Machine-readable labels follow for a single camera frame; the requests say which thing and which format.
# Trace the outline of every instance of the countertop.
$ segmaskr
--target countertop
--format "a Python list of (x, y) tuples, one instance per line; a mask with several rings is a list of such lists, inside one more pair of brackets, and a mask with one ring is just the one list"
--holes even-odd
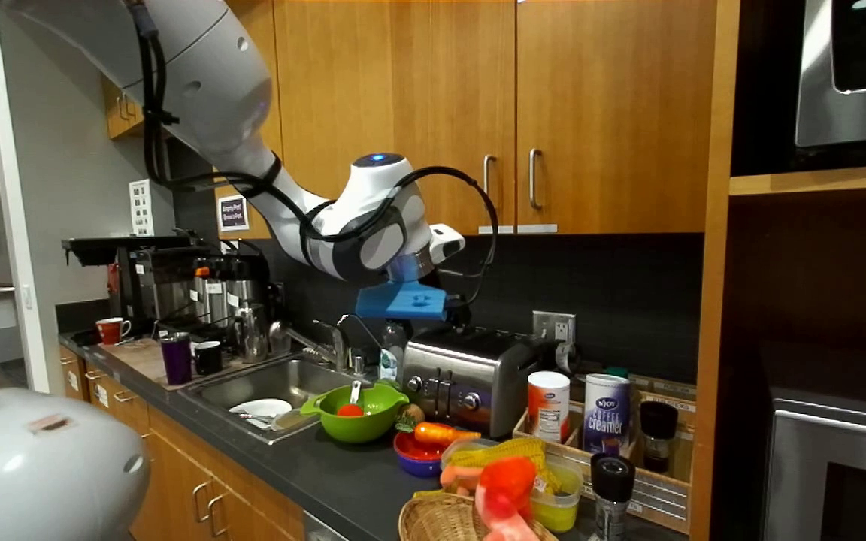
[[(390, 438), (372, 446), (335, 446), (321, 426), (264, 446), (231, 423), (200, 414), (185, 396), (141, 377), (119, 359), (64, 337), (86, 365), (110, 373), (133, 395), (209, 441), (227, 460), (298, 501), (303, 510), (327, 524), (345, 539), (398, 539), (398, 514), (414, 491), (432, 491), (436, 480), (419, 480), (398, 467)], [(559, 539), (588, 539), (592, 501), (580, 501), (577, 526)], [(635, 519), (632, 541), (683, 541), (684, 534)]]

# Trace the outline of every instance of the shelf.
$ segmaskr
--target shelf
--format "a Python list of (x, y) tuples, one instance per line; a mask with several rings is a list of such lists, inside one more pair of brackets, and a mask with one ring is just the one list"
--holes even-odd
[(783, 195), (783, 192), (844, 192), (844, 189), (866, 189), (866, 167), (730, 177), (730, 197)]

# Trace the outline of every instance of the bottle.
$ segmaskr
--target bottle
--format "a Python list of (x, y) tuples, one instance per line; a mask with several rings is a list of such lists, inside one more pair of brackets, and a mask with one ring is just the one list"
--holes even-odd
[(592, 541), (622, 541), (625, 505), (635, 495), (635, 467), (625, 457), (594, 454), (592, 480)]
[(378, 337), (378, 379), (400, 386), (405, 354), (405, 330), (398, 322), (388, 322)]

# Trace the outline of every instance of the cabinet handle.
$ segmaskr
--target cabinet handle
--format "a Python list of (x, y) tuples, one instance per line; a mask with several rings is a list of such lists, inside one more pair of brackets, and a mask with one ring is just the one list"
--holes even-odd
[(196, 514), (196, 524), (209, 519), (209, 508), (208, 508), (208, 505), (205, 505), (205, 510), (198, 510), (198, 508), (200, 508), (200, 505), (198, 505), (198, 495), (200, 495), (208, 487), (209, 487), (209, 480), (200, 480), (200, 484), (193, 487), (193, 514)]
[(213, 495), (213, 500), (205, 505), (205, 510), (209, 514), (209, 534), (213, 534), (213, 539), (225, 539), (225, 534), (227, 534), (225, 526), (215, 529), (215, 514), (213, 514), (213, 510), (215, 510), (219, 501), (223, 501), (223, 493)]
[(485, 180), (481, 180), (481, 189), (485, 189), (486, 195), (491, 195), (493, 165), (497, 165), (497, 157), (486, 152), (486, 157), (485, 157)]
[(526, 152), (526, 197), (529, 208), (544, 210), (544, 205), (535, 197), (535, 177), (539, 177), (539, 162), (544, 158), (544, 149), (529, 148)]

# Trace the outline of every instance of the microwave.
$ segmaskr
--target microwave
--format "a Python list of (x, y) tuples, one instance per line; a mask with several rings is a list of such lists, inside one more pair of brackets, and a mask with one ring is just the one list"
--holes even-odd
[(742, 0), (733, 175), (866, 165), (866, 0)]
[(764, 541), (866, 541), (866, 403), (776, 391)]

